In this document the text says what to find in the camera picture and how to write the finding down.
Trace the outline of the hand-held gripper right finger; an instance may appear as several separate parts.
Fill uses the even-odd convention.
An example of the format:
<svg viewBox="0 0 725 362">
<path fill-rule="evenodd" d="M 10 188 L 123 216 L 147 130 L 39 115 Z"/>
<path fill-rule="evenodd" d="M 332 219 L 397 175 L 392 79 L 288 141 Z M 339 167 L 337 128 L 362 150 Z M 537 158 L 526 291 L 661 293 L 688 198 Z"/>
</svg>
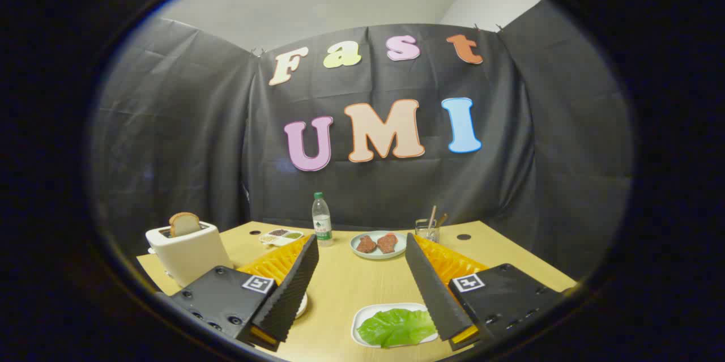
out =
<svg viewBox="0 0 725 362">
<path fill-rule="evenodd" d="M 408 267 L 438 336 L 453 351 L 509 339 L 565 298 L 565 291 L 507 262 L 486 267 L 413 233 L 406 246 Z"/>
</svg>

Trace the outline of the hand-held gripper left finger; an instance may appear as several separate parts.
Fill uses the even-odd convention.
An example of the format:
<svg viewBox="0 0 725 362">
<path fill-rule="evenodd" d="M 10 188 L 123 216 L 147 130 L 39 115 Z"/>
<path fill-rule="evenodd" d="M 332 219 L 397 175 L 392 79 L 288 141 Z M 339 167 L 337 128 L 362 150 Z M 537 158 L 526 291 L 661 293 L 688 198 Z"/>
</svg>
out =
<svg viewBox="0 0 725 362">
<path fill-rule="evenodd" d="M 319 260 L 306 235 L 239 270 L 214 266 L 170 296 L 184 318 L 230 340 L 277 351 L 287 341 Z"/>
</svg>

